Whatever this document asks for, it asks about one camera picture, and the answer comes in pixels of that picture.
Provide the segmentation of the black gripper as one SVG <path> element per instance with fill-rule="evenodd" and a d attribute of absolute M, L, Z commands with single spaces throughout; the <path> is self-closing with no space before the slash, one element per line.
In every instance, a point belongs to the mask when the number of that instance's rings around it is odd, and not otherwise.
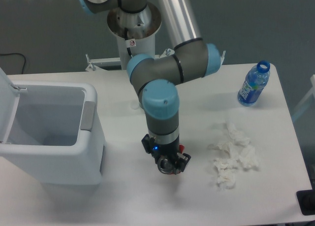
<path fill-rule="evenodd" d="M 189 154 L 179 153 L 179 136 L 171 143 L 157 144 L 153 137 L 146 134 L 142 138 L 141 143 L 145 152 L 155 159 L 155 164 L 158 163 L 161 157 L 168 159 L 171 164 L 174 164 L 174 174 L 184 172 L 191 159 Z"/>

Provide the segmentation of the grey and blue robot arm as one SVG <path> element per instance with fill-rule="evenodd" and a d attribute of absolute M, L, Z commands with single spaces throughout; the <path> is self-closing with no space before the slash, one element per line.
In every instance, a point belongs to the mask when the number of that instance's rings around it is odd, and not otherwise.
<path fill-rule="evenodd" d="M 146 116 L 142 139 L 163 174 L 185 170 L 190 156 L 179 141 L 178 84 L 218 71 L 220 53 L 203 41 L 189 0 L 79 0 L 92 14 L 108 12 L 122 69 Z"/>

